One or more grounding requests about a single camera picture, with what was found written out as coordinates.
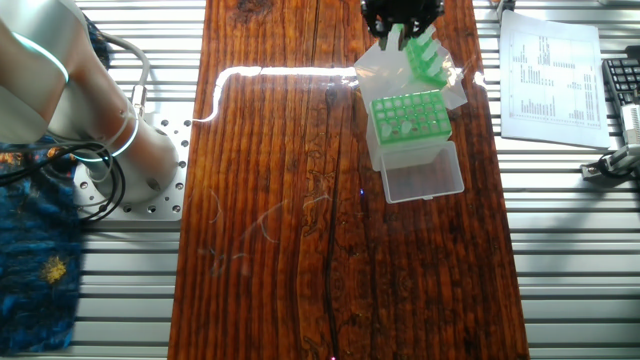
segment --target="keyboard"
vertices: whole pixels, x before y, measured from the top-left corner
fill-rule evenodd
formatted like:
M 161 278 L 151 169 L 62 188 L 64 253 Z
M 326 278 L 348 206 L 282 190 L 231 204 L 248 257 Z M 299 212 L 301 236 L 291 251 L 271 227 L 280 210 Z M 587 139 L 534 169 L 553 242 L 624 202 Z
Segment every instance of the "keyboard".
M 640 62 L 638 59 L 609 59 L 602 67 L 607 90 L 620 114 L 622 106 L 634 103 L 634 90 L 640 92 Z

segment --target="black cable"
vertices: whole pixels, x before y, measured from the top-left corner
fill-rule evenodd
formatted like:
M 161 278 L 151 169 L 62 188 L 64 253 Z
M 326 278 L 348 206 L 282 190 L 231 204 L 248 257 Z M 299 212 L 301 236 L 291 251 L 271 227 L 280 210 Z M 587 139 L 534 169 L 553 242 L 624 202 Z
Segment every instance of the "black cable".
M 122 170 L 122 167 L 120 166 L 120 163 L 118 162 L 118 160 L 116 158 L 113 158 L 113 167 L 115 167 L 115 169 L 118 171 L 118 174 L 120 175 L 120 196 L 118 196 L 118 200 L 116 200 L 116 202 L 113 204 L 113 207 L 108 210 L 107 212 L 105 212 L 102 216 L 100 216 L 97 219 L 93 219 L 93 220 L 84 220 L 84 222 L 89 222 L 89 223 L 94 223 L 94 222 L 98 222 L 100 220 L 104 220 L 107 216 L 111 215 L 122 203 L 122 199 L 124 198 L 124 194 L 126 192 L 126 180 L 124 177 L 124 171 Z M 116 193 L 116 188 L 117 188 L 117 181 L 115 181 L 115 174 L 113 173 L 113 171 L 111 172 L 112 175 L 112 181 L 113 184 L 115 184 L 113 186 L 113 191 L 111 192 L 110 197 L 113 197 Z
M 111 173 L 111 180 L 112 180 L 112 191 L 111 194 L 109 195 L 109 198 L 107 199 L 107 202 L 105 204 L 102 204 L 99 206 L 98 211 L 96 211 L 95 213 L 80 219 L 81 222 L 84 223 L 91 223 L 91 222 L 97 222 L 100 220 L 105 219 L 107 216 L 109 216 L 111 213 L 113 213 L 115 211 L 115 209 L 118 208 L 118 206 L 120 205 L 120 203 L 122 202 L 122 199 L 124 197 L 125 194 L 125 177 L 124 177 L 124 172 L 122 170 L 122 167 L 120 166 L 120 163 L 115 159 L 115 158 L 111 158 L 111 154 L 109 154 L 106 150 L 104 150 L 104 148 L 99 145 L 99 144 L 80 144 L 80 145 L 76 145 L 76 146 L 71 146 L 68 147 L 64 150 L 61 150 L 59 152 L 57 152 L 54 156 L 51 156 L 39 163 L 36 163 L 34 165 L 31 165 L 27 168 L 12 172 L 12 173 L 8 173 L 8 174 L 0 174 L 0 187 L 3 186 L 8 186 L 11 185 L 13 183 L 16 183 L 32 174 L 34 174 L 35 172 L 41 170 L 42 168 L 44 168 L 47 165 L 51 165 L 53 164 L 55 161 L 61 159 L 62 157 L 71 154 L 72 152 L 78 151 L 78 150 L 93 150 L 93 151 L 97 151 L 97 150 L 102 150 L 100 152 L 97 153 L 97 155 L 100 157 L 100 159 L 105 163 L 105 165 L 107 166 L 107 168 L 109 168 L 110 173 Z M 30 149 L 22 149 L 22 153 L 28 152 Z M 118 191 L 118 178 L 116 177 L 116 174 L 113 172 L 113 167 L 115 167 L 115 169 L 118 171 L 119 175 L 120 175 L 120 184 L 121 184 L 121 192 L 120 192 L 120 196 L 118 197 L 118 200 L 114 203 L 114 199 L 116 196 L 116 193 Z M 100 217 L 98 217 L 97 219 L 93 219 L 96 216 L 99 216 L 100 214 L 104 213 L 103 215 L 101 215 Z
M 78 151 L 78 150 L 82 150 L 82 149 L 89 149 L 89 148 L 93 148 L 95 145 L 77 145 L 77 146 L 71 146 L 67 149 L 61 150 L 59 152 L 57 152 L 55 155 L 53 155 L 50 158 L 47 158 L 46 160 L 43 160 L 39 163 L 36 163 L 34 165 L 31 165 L 25 169 L 22 170 L 18 170 L 9 174 L 2 174 L 0 175 L 0 180 L 5 180 L 5 181 L 0 181 L 0 187 L 3 186 L 7 186 L 10 184 L 13 184 L 19 180 L 22 180 L 24 178 L 26 178 L 27 176 L 35 173 L 36 171 L 42 169 L 43 167 L 50 165 L 51 163 L 53 163 L 54 161 L 59 160 L 60 158 L 71 154 L 72 152 Z
M 107 151 L 102 151 L 101 153 L 98 153 L 98 156 L 100 156 L 100 158 L 105 163 L 107 168 L 110 169 L 109 172 L 111 174 L 111 194 L 109 194 L 109 197 L 107 198 L 107 202 L 105 204 L 99 205 L 98 211 L 96 211 L 93 214 L 88 215 L 88 216 L 80 219 L 80 221 L 83 222 L 83 223 L 94 222 L 96 220 L 91 220 L 91 219 L 93 219 L 94 217 L 96 217 L 96 216 L 102 214 L 103 212 L 107 211 L 107 209 L 109 209 L 109 205 L 111 205 L 113 203 L 113 200 L 115 199 L 115 196 L 116 196 L 116 192 L 118 191 L 118 179 L 116 178 L 116 174 L 113 172 L 113 166 L 114 166 L 113 164 L 115 164 L 117 162 L 117 160 L 115 158 L 111 158 L 111 155 Z

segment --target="metal slotted table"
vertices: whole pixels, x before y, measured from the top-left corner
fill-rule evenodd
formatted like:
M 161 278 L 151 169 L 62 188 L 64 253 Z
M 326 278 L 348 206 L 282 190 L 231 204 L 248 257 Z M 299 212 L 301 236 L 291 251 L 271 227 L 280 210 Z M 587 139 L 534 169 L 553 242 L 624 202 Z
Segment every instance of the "metal slotted table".
M 148 53 L 150 117 L 189 118 L 205 1 L 78 4 L 101 29 Z M 596 160 L 597 151 L 500 137 L 500 30 L 488 1 L 474 5 L 531 356 L 639 358 L 637 184 L 598 189 L 584 183 L 579 165 Z M 621 56 L 640 41 L 640 9 L 519 0 L 517 12 L 597 26 L 603 58 Z M 113 65 L 111 75 L 130 93 L 137 60 L 118 51 Z M 617 149 L 622 138 L 610 104 L 608 112 L 611 149 Z M 47 359 L 166 358 L 179 237 L 176 223 L 104 225 L 87 233 L 74 343 Z

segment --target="metal mounting plate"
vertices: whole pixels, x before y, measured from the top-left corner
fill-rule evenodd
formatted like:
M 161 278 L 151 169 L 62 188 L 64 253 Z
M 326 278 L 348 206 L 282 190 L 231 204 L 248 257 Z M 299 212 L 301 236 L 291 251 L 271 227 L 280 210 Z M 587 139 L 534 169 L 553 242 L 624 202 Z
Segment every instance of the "metal mounting plate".
M 187 178 L 187 165 L 189 162 L 189 147 L 191 141 L 191 120 L 150 120 L 147 121 L 156 128 L 165 132 L 178 152 L 178 171 L 171 185 L 155 198 L 137 204 L 121 204 L 111 215 L 102 222 L 133 222 L 133 221 L 180 221 L 182 219 L 182 206 L 184 201 L 184 187 Z M 98 192 L 87 169 L 80 164 L 74 177 L 75 194 L 74 201 L 80 206 L 80 217 L 92 214 L 97 206 L 84 206 L 95 204 L 104 200 L 104 196 Z

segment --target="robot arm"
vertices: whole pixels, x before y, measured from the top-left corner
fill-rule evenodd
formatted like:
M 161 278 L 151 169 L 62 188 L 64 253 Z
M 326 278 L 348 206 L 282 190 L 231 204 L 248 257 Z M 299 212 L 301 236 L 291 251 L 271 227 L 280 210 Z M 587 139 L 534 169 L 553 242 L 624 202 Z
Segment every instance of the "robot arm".
M 404 25 L 398 41 L 402 50 L 409 39 L 422 35 L 444 13 L 443 0 L 362 0 L 361 7 L 369 31 L 380 38 L 382 50 L 394 24 Z
M 122 166 L 126 203 L 153 198 L 173 181 L 173 143 L 111 79 L 73 0 L 0 0 L 0 47 L 0 142 L 33 143 L 49 131 L 101 143 Z M 110 171 L 96 153 L 74 155 L 94 178 Z M 112 190 L 109 181 L 96 187 Z

